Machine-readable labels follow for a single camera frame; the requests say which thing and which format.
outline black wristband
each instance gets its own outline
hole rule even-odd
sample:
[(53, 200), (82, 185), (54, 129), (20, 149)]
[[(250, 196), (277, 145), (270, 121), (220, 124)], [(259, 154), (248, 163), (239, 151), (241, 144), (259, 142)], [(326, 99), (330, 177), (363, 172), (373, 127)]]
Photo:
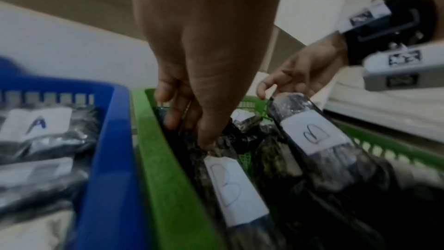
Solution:
[(350, 65), (390, 44), (414, 45), (430, 40), (435, 32), (438, 10), (434, 0), (385, 0), (391, 15), (344, 33)]

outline plastic basket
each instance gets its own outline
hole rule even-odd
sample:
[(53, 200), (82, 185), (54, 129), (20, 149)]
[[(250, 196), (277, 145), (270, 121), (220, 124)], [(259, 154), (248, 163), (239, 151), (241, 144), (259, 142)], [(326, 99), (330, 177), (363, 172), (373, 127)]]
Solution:
[[(168, 106), (154, 100), (154, 89), (132, 92), (136, 116), (143, 177), (149, 196), (151, 218), (162, 250), (219, 249), (218, 235), (190, 181), (165, 140), (152, 107)], [(239, 108), (255, 110), (266, 116), (266, 101), (247, 96)], [(370, 153), (416, 165), (444, 169), (444, 158), (402, 142), (381, 137), (357, 127), (338, 126)], [(244, 167), (249, 154), (240, 156)]]
[(101, 108), (102, 129), (77, 214), (73, 249), (146, 249), (129, 91), (101, 82), (0, 75), (0, 101), (94, 104)]

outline paper label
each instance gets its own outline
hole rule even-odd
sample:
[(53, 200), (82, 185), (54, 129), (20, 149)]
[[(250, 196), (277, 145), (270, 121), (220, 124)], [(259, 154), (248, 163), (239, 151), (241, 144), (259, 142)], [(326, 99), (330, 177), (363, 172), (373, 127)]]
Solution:
[(0, 130), (0, 141), (23, 142), (35, 137), (65, 133), (72, 112), (70, 107), (13, 109)]
[(249, 223), (269, 213), (239, 162), (213, 156), (207, 156), (204, 162), (228, 227)]
[(231, 114), (231, 118), (233, 119), (233, 121), (237, 120), (239, 122), (252, 118), (253, 116), (254, 112), (249, 112), (241, 109), (237, 109)]
[(391, 15), (390, 9), (383, 0), (375, 0), (361, 12), (349, 17), (338, 26), (338, 31), (344, 33), (356, 27), (368, 24), (379, 18)]
[(284, 119), (281, 126), (307, 155), (340, 144), (352, 143), (346, 134), (315, 110)]
[(70, 157), (0, 166), (0, 186), (11, 188), (67, 175), (73, 167)]

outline green plastic rim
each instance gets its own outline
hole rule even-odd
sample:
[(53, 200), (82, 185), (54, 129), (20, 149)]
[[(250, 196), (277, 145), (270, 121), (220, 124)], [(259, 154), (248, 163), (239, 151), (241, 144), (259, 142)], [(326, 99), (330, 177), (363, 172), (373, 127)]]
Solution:
[[(132, 91), (140, 159), (142, 188), (148, 196), (151, 223), (156, 236), (156, 246), (162, 250), (224, 249), (224, 243), (194, 190), (171, 151), (154, 115), (153, 107), (168, 106), (154, 99), (154, 89)], [(246, 96), (239, 108), (255, 110), (266, 117), (266, 100)], [(359, 127), (336, 122), (336, 125), (358, 144), (368, 143), (368, 152), (379, 147), (381, 157), (388, 152), (396, 157), (407, 157), (413, 164), (444, 170), (444, 158), (395, 139), (382, 137)], [(240, 156), (247, 169), (250, 154)]]

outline blue basket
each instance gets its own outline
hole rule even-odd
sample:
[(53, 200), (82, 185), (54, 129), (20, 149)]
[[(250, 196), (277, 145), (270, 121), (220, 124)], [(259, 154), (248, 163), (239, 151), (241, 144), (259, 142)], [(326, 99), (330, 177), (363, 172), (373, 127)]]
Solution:
[(103, 111), (102, 130), (88, 185), (79, 207), (75, 250), (146, 249), (148, 231), (136, 176), (130, 122), (130, 94), (119, 85), (0, 75), (0, 100), (86, 103)]

